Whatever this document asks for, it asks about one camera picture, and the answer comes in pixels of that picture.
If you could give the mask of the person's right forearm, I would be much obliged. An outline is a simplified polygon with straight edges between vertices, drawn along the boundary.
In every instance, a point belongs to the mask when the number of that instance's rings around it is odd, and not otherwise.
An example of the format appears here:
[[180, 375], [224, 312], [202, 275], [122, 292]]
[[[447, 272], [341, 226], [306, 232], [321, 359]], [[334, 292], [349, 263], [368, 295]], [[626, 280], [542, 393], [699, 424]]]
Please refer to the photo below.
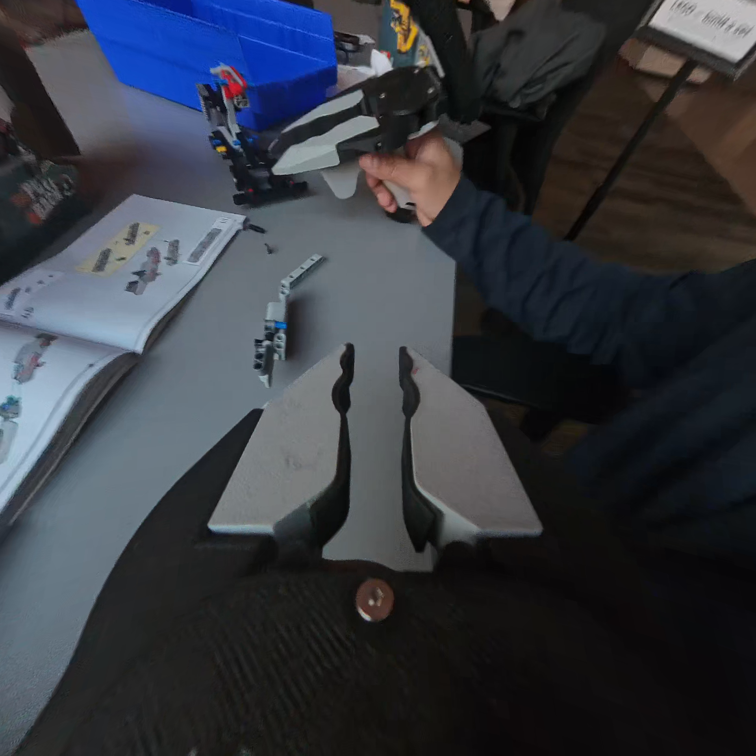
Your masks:
[[628, 389], [668, 383], [754, 416], [754, 260], [674, 274], [601, 262], [464, 177], [425, 232], [534, 340], [609, 367]]

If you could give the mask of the black lego chassis assembly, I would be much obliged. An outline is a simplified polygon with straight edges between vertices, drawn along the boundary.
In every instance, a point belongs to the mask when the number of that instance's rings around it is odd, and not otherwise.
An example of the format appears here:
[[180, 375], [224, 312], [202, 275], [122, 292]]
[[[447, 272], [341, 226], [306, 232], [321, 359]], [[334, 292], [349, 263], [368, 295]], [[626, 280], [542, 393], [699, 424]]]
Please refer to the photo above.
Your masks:
[[273, 159], [258, 135], [243, 127], [238, 116], [250, 109], [248, 84], [239, 70], [220, 63], [210, 70], [211, 83], [196, 85], [200, 108], [209, 125], [209, 142], [232, 175], [237, 206], [255, 208], [308, 193], [308, 184], [272, 172]]

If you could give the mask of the white sign board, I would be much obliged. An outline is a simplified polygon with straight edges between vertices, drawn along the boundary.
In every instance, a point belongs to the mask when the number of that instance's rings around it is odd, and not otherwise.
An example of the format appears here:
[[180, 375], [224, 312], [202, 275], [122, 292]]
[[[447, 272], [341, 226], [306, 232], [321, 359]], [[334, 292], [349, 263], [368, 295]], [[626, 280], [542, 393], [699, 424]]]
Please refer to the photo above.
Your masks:
[[633, 36], [737, 80], [755, 61], [755, 2], [656, 1]]

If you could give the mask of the small grey lego sub-assembly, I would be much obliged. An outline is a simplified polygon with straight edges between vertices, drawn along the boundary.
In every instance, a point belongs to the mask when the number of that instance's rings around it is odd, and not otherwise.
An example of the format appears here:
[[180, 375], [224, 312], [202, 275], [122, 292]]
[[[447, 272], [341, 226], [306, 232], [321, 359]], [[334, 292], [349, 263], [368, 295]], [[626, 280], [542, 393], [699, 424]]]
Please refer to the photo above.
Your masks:
[[261, 338], [253, 342], [253, 368], [259, 380], [270, 388], [276, 361], [287, 360], [288, 309], [292, 291], [318, 269], [326, 258], [313, 255], [280, 281], [278, 299], [269, 302], [263, 319]]

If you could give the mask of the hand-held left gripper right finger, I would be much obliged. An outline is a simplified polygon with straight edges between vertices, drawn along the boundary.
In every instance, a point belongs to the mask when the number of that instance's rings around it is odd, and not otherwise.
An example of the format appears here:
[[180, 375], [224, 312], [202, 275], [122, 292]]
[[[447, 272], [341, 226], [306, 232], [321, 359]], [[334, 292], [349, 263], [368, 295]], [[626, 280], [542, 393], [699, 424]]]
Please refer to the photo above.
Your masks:
[[540, 537], [543, 525], [484, 405], [426, 360], [398, 354], [402, 514], [417, 553]]

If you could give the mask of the lego instruction booklet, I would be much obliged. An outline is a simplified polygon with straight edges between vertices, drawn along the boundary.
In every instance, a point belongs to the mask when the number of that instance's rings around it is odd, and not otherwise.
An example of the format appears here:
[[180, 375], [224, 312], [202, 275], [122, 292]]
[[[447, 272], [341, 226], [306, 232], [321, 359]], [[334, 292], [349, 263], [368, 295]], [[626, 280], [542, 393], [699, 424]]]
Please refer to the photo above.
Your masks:
[[247, 220], [132, 194], [2, 285], [2, 535]]

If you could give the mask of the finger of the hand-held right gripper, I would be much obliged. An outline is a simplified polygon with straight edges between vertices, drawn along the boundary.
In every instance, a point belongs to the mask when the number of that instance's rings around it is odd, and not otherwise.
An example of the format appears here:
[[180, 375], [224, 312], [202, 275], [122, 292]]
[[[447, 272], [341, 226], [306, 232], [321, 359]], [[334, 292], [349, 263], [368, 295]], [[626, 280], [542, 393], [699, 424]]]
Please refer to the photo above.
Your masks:
[[358, 116], [342, 121], [322, 135], [288, 146], [272, 166], [273, 174], [301, 174], [340, 164], [338, 146], [362, 138], [380, 127], [374, 117]]
[[269, 156], [282, 156], [293, 145], [325, 135], [335, 127], [363, 116], [363, 103], [363, 89], [349, 89], [325, 101], [283, 128], [269, 145]]

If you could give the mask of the person's right hand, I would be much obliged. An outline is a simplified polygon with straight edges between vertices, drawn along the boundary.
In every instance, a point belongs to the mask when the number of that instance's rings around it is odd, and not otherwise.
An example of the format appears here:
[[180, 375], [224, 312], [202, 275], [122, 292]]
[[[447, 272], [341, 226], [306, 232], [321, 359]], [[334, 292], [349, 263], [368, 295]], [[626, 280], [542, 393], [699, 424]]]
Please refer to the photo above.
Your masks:
[[364, 154], [358, 160], [381, 209], [398, 210], [391, 186], [407, 192], [421, 226], [434, 222], [461, 178], [461, 168], [438, 129], [410, 140], [403, 154]]

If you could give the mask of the dark monster truck lego box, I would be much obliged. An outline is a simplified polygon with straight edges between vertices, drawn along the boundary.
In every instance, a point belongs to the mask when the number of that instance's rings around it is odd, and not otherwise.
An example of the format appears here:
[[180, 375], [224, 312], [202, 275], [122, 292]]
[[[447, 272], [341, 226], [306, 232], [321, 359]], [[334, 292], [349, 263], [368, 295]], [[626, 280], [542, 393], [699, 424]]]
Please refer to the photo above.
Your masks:
[[87, 212], [74, 166], [42, 159], [1, 121], [1, 283]]

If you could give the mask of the dark grey jacket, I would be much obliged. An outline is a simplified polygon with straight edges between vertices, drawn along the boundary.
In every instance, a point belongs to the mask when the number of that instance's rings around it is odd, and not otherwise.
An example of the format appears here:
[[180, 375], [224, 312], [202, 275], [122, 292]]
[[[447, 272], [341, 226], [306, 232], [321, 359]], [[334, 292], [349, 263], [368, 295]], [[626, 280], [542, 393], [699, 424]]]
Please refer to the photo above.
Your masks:
[[606, 25], [561, 2], [526, 2], [470, 37], [482, 103], [526, 109], [585, 77], [606, 41]]

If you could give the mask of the white plastic bag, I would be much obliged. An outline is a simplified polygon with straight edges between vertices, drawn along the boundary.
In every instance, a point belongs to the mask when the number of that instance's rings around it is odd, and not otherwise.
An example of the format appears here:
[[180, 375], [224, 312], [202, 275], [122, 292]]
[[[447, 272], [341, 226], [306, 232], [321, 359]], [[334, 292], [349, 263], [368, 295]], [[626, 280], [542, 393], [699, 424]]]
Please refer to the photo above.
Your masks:
[[376, 41], [369, 35], [336, 31], [334, 47], [337, 80], [328, 90], [330, 97], [393, 69], [390, 56], [379, 51]]

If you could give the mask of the person's dark clothed body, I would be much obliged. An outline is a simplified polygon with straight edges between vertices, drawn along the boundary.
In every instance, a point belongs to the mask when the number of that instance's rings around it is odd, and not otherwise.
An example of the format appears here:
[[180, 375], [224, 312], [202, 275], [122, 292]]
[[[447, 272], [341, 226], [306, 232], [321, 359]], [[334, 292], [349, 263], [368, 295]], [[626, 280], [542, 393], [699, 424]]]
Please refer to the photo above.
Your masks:
[[754, 569], [754, 261], [626, 273], [578, 316], [569, 349], [637, 393], [568, 465], [628, 534]]

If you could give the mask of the black sign stand pole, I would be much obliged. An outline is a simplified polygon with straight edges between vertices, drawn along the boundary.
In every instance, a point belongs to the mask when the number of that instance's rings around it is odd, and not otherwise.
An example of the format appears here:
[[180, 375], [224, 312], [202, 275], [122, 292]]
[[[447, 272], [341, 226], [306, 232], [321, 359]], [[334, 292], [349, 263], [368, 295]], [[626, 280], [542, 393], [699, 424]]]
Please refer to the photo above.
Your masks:
[[595, 215], [600, 205], [606, 200], [610, 190], [618, 181], [619, 176], [628, 165], [630, 158], [647, 137], [651, 127], [656, 120], [666, 111], [668, 105], [676, 98], [678, 92], [686, 85], [690, 74], [695, 70], [696, 63], [692, 59], [686, 59], [680, 69], [670, 79], [665, 90], [661, 93], [657, 101], [651, 106], [643, 121], [639, 124], [633, 136], [620, 152], [616, 161], [610, 168], [602, 183], [593, 192], [585, 207], [576, 218], [570, 229], [564, 236], [565, 241], [575, 241], [585, 229], [588, 222]]

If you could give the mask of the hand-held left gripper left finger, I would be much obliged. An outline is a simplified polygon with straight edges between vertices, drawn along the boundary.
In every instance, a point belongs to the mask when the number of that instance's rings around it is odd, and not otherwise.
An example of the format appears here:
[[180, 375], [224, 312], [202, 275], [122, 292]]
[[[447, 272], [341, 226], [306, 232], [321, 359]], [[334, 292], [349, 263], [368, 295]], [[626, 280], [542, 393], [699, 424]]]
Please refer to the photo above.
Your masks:
[[263, 409], [208, 522], [221, 537], [321, 550], [350, 506], [354, 345], [345, 343]]

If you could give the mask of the blue plastic bin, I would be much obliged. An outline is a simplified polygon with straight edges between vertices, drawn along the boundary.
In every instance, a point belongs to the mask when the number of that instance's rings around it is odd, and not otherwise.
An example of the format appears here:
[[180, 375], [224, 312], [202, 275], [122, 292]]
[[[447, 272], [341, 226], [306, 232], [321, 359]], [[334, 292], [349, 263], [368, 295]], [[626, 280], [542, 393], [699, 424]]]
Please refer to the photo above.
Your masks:
[[328, 14], [277, 1], [79, 1], [121, 83], [198, 109], [221, 64], [248, 84], [243, 127], [265, 131], [322, 104], [337, 82]]

